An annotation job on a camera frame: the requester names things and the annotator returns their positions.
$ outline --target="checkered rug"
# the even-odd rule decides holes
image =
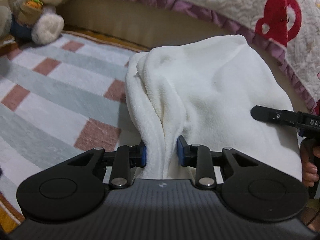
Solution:
[[[0,192],[18,212],[27,177],[93,147],[140,142],[124,93],[134,53],[63,34],[0,57]]]

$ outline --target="fleece cloth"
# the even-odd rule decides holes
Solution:
[[[236,36],[159,47],[129,61],[125,81],[131,119],[147,146],[137,178],[190,178],[178,166],[177,138],[212,151],[233,147],[301,180],[294,128],[254,120],[255,105],[292,111],[269,67]]]

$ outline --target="stuffed bunny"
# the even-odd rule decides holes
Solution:
[[[15,0],[11,10],[0,7],[0,38],[11,34],[16,38],[45,45],[55,41],[64,27],[55,7],[67,0]]]

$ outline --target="black tool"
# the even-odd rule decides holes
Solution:
[[[311,154],[312,148],[320,145],[320,116],[303,112],[277,110],[264,106],[252,108],[251,116],[257,121],[288,125],[298,129],[299,135],[305,137],[305,145],[310,152],[310,161],[317,166],[318,174],[320,175],[320,159]],[[310,187],[308,191],[309,198],[320,198],[319,181],[313,187]]]
[[[146,165],[146,148],[97,147],[31,176],[17,200],[26,217],[12,240],[311,240],[300,220],[308,193],[297,179],[231,147],[212,152],[178,138],[180,165],[190,179],[129,180]],[[106,166],[113,166],[108,184]],[[214,166],[224,183],[217,184]]]

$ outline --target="purple ruffle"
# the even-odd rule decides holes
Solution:
[[[294,87],[296,93],[304,100],[308,110],[315,114],[317,103],[313,100],[307,89],[300,82],[297,75],[294,73],[291,66],[285,60],[285,50],[276,43],[265,39],[264,37],[256,34],[254,31],[242,26],[240,23],[228,19],[227,17],[218,14],[214,10],[203,8],[189,2],[181,0],[129,0],[139,2],[147,6],[162,8],[177,12],[182,12],[193,18],[212,22],[220,28],[226,29],[232,34],[240,34],[244,36],[248,43],[255,44],[260,48],[266,50],[270,55],[279,60],[279,68],[284,75],[289,78],[291,85]]]

